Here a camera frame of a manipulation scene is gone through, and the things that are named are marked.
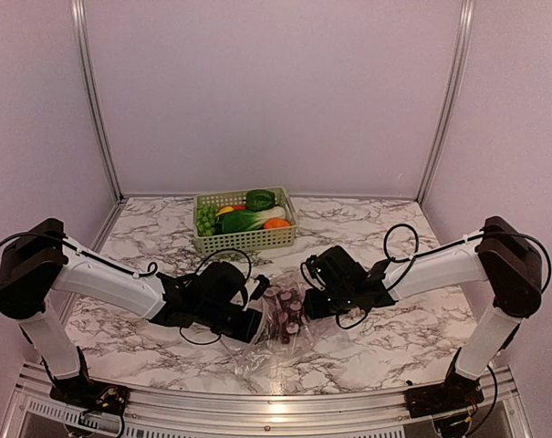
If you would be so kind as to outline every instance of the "plastic bag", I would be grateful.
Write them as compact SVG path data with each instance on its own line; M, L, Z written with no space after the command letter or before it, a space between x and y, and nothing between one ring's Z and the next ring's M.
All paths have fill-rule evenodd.
M247 377L264 367L278 367L283 362L302 357L314 347L304 313L306 286L294 275L271 279L270 288L254 303L263 312L262 322L249 344L222 339L234 359L234 372Z

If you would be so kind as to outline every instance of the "white wall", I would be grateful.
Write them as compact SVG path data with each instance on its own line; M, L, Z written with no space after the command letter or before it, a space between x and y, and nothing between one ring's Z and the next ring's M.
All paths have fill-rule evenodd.
M90 245L111 207L70 2L0 0L0 240L55 216ZM0 424L28 352L0 315Z
M88 2L126 193L415 197L461 2Z
M424 206L443 242L500 214L552 256L552 0L477 2L463 88ZM467 287L476 314L492 301ZM505 355L535 438L552 437L552 283Z

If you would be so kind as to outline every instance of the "metal rail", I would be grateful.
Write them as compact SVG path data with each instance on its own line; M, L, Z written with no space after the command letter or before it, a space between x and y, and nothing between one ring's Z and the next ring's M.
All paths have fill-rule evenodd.
M416 201L423 206L423 203L428 197L430 188L432 187L433 179L438 169L440 157L443 153L443 147L446 142L446 135L452 119L456 98L460 93L462 85L464 67L468 57L468 49L470 47L470 35L474 18L474 0L463 0L460 11L460 21L458 23L458 34L456 36L456 44L454 46L454 56L450 77L448 78L448 87L444 97L442 112L438 120L438 127L433 137L432 149L428 161L426 162L425 171L423 172L422 181L418 189Z
M89 35L87 32L84 0L73 0L72 13L75 37L78 43L78 54L81 62L81 72L85 82L85 91L87 92L93 127L95 128L98 139L99 152L103 160L103 166L105 168L111 194L114 201L118 203L123 200L123 193L121 192L118 173L111 155L108 135L105 130L105 123L103 122L103 115L101 114L101 108L99 106L97 84L95 82L95 75L93 74L93 63L89 50Z
M514 400L518 394L510 369L497 369L496 377L499 380L499 400ZM494 396L494 383L490 375L485 375L481 384L485 396L483 405L487 406ZM181 431L186 436L197 438L353 437L364 433L365 436L374 436L375 431L398 431L408 424L430 420L430 417L410 418L403 395L407 388L330 395L272 396L128 386L130 397L125 420L129 434L125 436L131 436L131 431L135 434L140 429L160 434ZM48 412L47 415L52 414L54 419L60 418L59 415L65 410L73 413L81 411L50 400L50 388L50 381L41 366L32 363L24 365L13 397L13 404L20 404L16 407L11 405L3 437L18 436L14 434L16 430L19 433L21 427L18 424L22 419L19 420L18 415L21 411L29 411L31 402L40 403L40 407ZM145 437L146 432L135 436Z

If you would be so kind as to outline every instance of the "aluminum frame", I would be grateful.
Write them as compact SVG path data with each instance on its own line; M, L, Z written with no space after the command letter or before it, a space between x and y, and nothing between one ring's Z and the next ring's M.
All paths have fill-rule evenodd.
M201 192L187 192L187 193L126 193L124 198L128 200L131 198L183 198L189 197L193 198L199 194L204 194ZM364 194L314 194L314 193L291 193L292 197L303 197L303 198L317 198L317 199L367 199L367 200L380 200L380 201L411 201L414 202L415 198L412 196L377 196L377 195L364 195Z
M430 155L428 157L422 181L420 182L420 188L418 189L416 197L416 201L422 207L428 197L430 189L432 188L433 179L435 178L438 164L443 154L443 148L446 142L448 128L450 127L450 122L452 120L456 98L460 94L463 73L466 67L466 59L468 58L468 51L470 48L473 19L474 0L463 0L462 8L460 10L460 21L458 23L458 34L456 36L456 44L454 47L452 68L450 69L450 76L448 78L448 87L444 97L442 112L440 113L440 118L438 119L436 133L433 137L432 149L430 150Z
M72 14L75 37L78 44L78 55L81 63L81 72L85 82L85 91L87 92L93 127L95 128L98 139L99 153L103 161L103 167L105 168L111 195L114 201L118 203L123 200L123 193L121 191L115 163L113 162L113 156L111 155L108 134L105 129L105 122L103 121L103 115L101 114L99 105L97 83L95 82L95 75L93 74L93 63L91 61L91 52L89 49L89 35L87 31L87 20L85 18L84 0L72 0Z
M496 370L499 400L505 404L515 438L531 438L513 375L508 367ZM495 388L490 374L481 379L488 406ZM181 431L193 436L298 437L357 436L363 433L427 422L412 419L405 407L404 389L329 395L242 395L159 390L128 385L126 427ZM40 365L25 363L12 395L2 438L19 436L30 401L63 409L50 400L51 384Z

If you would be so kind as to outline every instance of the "plastic basket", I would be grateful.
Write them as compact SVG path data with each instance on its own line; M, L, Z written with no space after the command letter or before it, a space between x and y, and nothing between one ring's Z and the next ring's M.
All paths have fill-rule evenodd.
M196 249L204 255L209 255L214 251L226 248L237 248L243 251L279 248L282 246L291 246L296 240L297 215L294 205L290 200L286 189L276 187L269 190L276 195L276 205L286 209L286 219L291 226L286 228L274 228L270 230L255 230L244 233L231 233L229 235L198 235L196 229L196 212L198 207L204 205L214 205L216 207L226 207L228 205L245 205L247 192L254 189L243 190L240 192L200 194L194 198L193 210L193 229L194 245Z

